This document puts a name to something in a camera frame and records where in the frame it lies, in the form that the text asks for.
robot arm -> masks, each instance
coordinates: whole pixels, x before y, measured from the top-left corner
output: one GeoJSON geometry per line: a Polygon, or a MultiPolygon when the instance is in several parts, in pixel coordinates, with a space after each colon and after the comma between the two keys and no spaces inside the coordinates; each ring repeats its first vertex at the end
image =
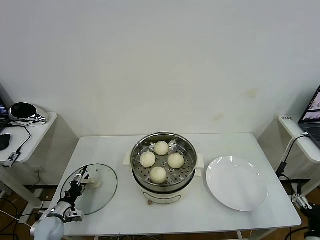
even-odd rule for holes
{"type": "Polygon", "coordinates": [[[45,211],[41,219],[32,226],[30,235],[35,240],[61,240],[65,232],[64,223],[82,222],[84,214],[75,208],[75,203],[86,189],[86,183],[83,183],[83,180],[89,178],[89,174],[84,177],[86,171],[85,166],[72,180],[70,189],[58,204],[45,211]]]}
{"type": "Polygon", "coordinates": [[[320,205],[309,203],[302,195],[300,184],[297,193],[292,196],[294,202],[301,212],[308,218],[308,232],[304,234],[306,240],[320,240],[320,205]]]}

wooden floor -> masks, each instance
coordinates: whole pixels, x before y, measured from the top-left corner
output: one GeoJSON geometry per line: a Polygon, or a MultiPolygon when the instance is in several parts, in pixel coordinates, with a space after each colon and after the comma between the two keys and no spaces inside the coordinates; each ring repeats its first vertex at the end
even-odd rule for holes
{"type": "MultiPolygon", "coordinates": [[[[45,189],[41,195],[41,198],[50,201],[54,194],[56,189],[45,189]]],[[[18,210],[18,215],[21,215],[23,212],[23,209],[27,206],[27,202],[23,200],[20,196],[13,193],[10,196],[6,196],[6,199],[11,201],[18,210]]],[[[317,188],[313,192],[311,192],[307,199],[314,204],[320,205],[320,189],[317,188]]],[[[0,210],[7,212],[8,214],[11,214],[13,216],[16,216],[16,209],[9,203],[4,200],[0,202],[0,210]]],[[[302,225],[299,227],[293,227],[292,230],[298,229],[301,227],[308,226],[308,220],[305,216],[303,216],[300,211],[298,210],[301,219],[302,219],[302,225]]],[[[0,212],[0,231],[5,228],[12,219],[0,212]]],[[[28,224],[32,226],[32,224],[36,221],[36,215],[32,215],[28,221],[28,224]]],[[[17,235],[19,240],[32,240],[33,238],[29,236],[30,228],[24,224],[16,224],[14,221],[11,225],[9,225],[8,228],[6,228],[4,231],[0,232],[0,240],[13,240],[13,235],[2,235],[2,234],[12,234],[15,230],[15,234],[17,235]]],[[[286,235],[289,233],[289,228],[283,228],[278,229],[269,236],[267,236],[264,240],[285,240],[286,235]]],[[[244,238],[247,238],[250,235],[250,231],[242,232],[242,235],[244,238]]],[[[119,240],[139,240],[143,236],[125,236],[125,237],[119,237],[119,240]]],[[[152,237],[143,237],[142,240],[229,240],[229,239],[236,239],[237,233],[236,232],[219,232],[219,233],[195,233],[195,234],[169,234],[169,235],[158,235],[152,237]]],[[[82,237],[78,238],[81,240],[94,240],[94,237],[82,237]]],[[[101,240],[109,239],[111,240],[111,237],[100,237],[101,240]]],[[[297,233],[294,233],[292,235],[292,240],[304,240],[304,231],[300,231],[297,233]]]]}

laptop screen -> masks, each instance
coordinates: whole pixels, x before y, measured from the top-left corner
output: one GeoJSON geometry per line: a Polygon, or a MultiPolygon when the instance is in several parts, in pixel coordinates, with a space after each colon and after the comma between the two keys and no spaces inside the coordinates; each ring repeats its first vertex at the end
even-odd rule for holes
{"type": "Polygon", "coordinates": [[[8,117],[8,116],[9,116],[8,110],[4,102],[0,98],[0,117],[8,117]]]}
{"type": "Polygon", "coordinates": [[[309,106],[305,110],[299,122],[320,121],[320,87],[315,92],[309,106]]]}

white desk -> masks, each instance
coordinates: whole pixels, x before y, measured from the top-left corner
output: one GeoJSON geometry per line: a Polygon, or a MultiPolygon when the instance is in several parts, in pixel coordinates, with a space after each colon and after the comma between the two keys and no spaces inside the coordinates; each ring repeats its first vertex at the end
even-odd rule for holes
{"type": "MultiPolygon", "coordinates": [[[[281,115],[278,117],[278,120],[289,133],[289,135],[294,137],[305,132],[298,125],[300,117],[301,116],[299,115],[281,115]]],[[[311,162],[316,164],[320,163],[320,149],[309,137],[299,138],[296,141],[296,144],[311,162]]],[[[318,177],[311,179],[307,184],[303,185],[302,193],[306,196],[319,185],[320,174],[318,174],[318,177]]]]}
{"type": "Polygon", "coordinates": [[[178,202],[149,206],[132,171],[123,165],[128,151],[143,136],[83,137],[71,157],[50,208],[60,199],[65,180],[87,164],[114,169],[118,188],[111,202],[83,222],[65,224],[65,236],[156,235],[262,230],[251,239],[262,239],[276,228],[298,226],[301,219],[274,170],[251,133],[184,135],[203,154],[205,169],[221,156],[238,156],[261,169],[268,186],[266,203],[256,211],[240,212],[221,204],[209,191],[205,174],[194,177],[188,193],[178,202]]]}
{"type": "MultiPolygon", "coordinates": [[[[305,132],[298,125],[300,117],[299,115],[281,115],[278,117],[279,122],[292,138],[305,132]]],[[[310,138],[299,138],[296,144],[310,161],[320,163],[320,149],[310,138]]]]}
{"type": "MultiPolygon", "coordinates": [[[[55,112],[49,112],[49,121],[45,124],[40,126],[27,126],[32,137],[22,147],[21,155],[16,160],[15,164],[24,163],[29,160],[56,119],[57,114],[55,112]]],[[[11,153],[15,152],[29,136],[23,127],[7,127],[0,133],[0,135],[4,134],[11,134],[11,139],[8,148],[0,151],[0,163],[7,161],[11,153]]]]}
{"type": "MultiPolygon", "coordinates": [[[[49,121],[45,124],[41,126],[27,126],[27,129],[31,133],[31,138],[22,147],[21,155],[16,160],[15,164],[24,163],[31,157],[56,119],[57,114],[55,112],[49,112],[49,121]]],[[[1,135],[3,134],[11,134],[11,139],[9,147],[0,151],[0,163],[4,163],[8,157],[10,157],[11,153],[15,152],[29,136],[23,127],[7,127],[1,132],[1,135]]],[[[15,177],[6,171],[5,167],[2,166],[0,166],[0,181],[28,203],[31,203],[32,206],[40,207],[42,205],[42,202],[35,195],[26,189],[15,177]]]]}

white plate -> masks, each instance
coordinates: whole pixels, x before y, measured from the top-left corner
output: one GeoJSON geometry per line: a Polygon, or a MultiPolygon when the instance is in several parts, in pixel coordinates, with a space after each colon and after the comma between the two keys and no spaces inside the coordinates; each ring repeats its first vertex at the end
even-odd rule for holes
{"type": "Polygon", "coordinates": [[[257,168],[236,156],[223,156],[211,162],[206,182],[221,203],[238,211],[256,210],[268,196],[266,181],[257,168]]]}

